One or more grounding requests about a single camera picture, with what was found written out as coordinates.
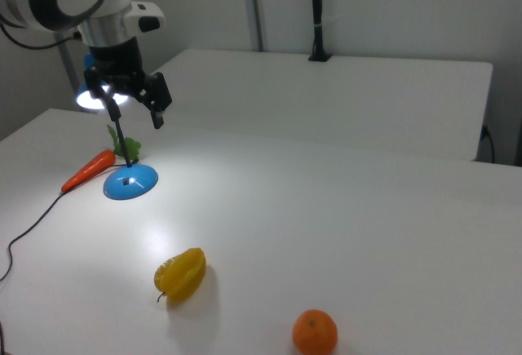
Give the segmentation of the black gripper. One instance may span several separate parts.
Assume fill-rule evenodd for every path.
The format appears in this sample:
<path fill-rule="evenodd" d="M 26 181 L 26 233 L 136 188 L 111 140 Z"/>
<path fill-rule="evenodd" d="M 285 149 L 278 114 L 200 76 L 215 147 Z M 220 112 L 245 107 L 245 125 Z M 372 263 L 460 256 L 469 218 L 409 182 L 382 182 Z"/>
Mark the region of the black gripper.
<path fill-rule="evenodd" d="M 93 100 L 111 100 L 116 92 L 139 95 L 149 110 L 153 126 L 164 125 L 163 114 L 172 98 L 162 73 L 147 74 L 136 38 L 111 47 L 89 47 L 94 66 L 84 71 L 87 91 Z"/>

